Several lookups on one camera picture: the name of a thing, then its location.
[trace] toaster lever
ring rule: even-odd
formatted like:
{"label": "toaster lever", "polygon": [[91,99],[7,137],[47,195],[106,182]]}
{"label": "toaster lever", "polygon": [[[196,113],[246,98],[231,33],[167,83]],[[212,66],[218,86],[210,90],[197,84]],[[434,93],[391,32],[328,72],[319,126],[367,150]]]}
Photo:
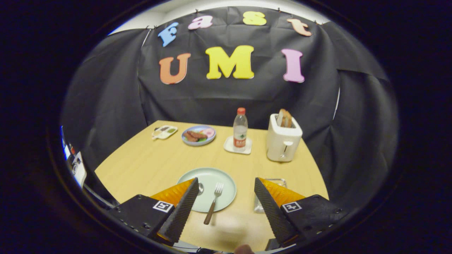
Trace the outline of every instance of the toaster lever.
{"label": "toaster lever", "polygon": [[286,153],[287,147],[293,145],[293,142],[292,141],[284,141],[283,144],[286,147],[284,148],[284,152],[283,152],[283,154],[281,154],[280,158],[286,157],[285,153]]}

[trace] toast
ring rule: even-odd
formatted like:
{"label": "toast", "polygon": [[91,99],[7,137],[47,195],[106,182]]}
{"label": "toast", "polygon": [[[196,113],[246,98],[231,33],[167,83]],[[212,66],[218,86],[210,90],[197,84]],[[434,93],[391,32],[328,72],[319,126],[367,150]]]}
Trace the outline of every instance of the toast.
{"label": "toast", "polygon": [[290,113],[287,110],[282,108],[279,111],[279,115],[278,115],[278,118],[276,119],[276,123],[278,124],[278,126],[291,128],[292,127],[292,115],[290,115]]}

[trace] blue letter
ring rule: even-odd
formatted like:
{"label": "blue letter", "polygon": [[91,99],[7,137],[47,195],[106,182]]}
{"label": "blue letter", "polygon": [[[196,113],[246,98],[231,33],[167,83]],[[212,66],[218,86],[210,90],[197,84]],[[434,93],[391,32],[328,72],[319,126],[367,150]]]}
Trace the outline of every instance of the blue letter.
{"label": "blue letter", "polygon": [[165,30],[161,31],[158,35],[158,37],[162,38],[163,40],[163,46],[165,47],[170,42],[172,42],[174,39],[176,39],[176,36],[173,34],[176,34],[177,29],[176,26],[179,25],[179,23],[174,22],[169,27],[165,28]]}

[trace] bottle label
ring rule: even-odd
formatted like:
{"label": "bottle label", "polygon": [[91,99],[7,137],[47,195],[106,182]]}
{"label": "bottle label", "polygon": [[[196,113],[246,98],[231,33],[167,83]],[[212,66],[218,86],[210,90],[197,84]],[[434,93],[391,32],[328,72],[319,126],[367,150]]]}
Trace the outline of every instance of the bottle label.
{"label": "bottle label", "polygon": [[246,132],[236,132],[234,133],[234,146],[244,147],[246,144]]}

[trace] blue plate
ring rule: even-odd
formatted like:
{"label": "blue plate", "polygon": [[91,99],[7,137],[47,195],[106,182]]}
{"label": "blue plate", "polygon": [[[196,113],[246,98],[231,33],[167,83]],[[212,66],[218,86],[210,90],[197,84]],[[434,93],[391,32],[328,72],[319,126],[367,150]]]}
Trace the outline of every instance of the blue plate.
{"label": "blue plate", "polygon": [[237,187],[234,180],[228,173],[215,168],[193,169],[179,178],[177,183],[185,182],[198,177],[199,183],[202,183],[204,190],[201,195],[196,196],[192,210],[197,212],[208,212],[212,201],[215,198],[215,185],[224,184],[221,196],[215,201],[214,212],[229,206],[237,194]]}
{"label": "blue plate", "polygon": [[[207,139],[201,139],[198,142],[191,142],[188,141],[186,137],[184,137],[184,134],[188,131],[193,131],[193,132],[201,132],[204,131],[206,129],[212,129],[213,130],[213,135],[211,137],[208,137]],[[208,144],[210,142],[212,142],[212,140],[215,138],[215,136],[217,135],[217,132],[215,131],[214,128],[208,126],[208,125],[197,125],[197,126],[193,126],[191,128],[186,129],[183,133],[182,133],[182,141],[189,145],[189,146],[203,146],[205,144]]]}

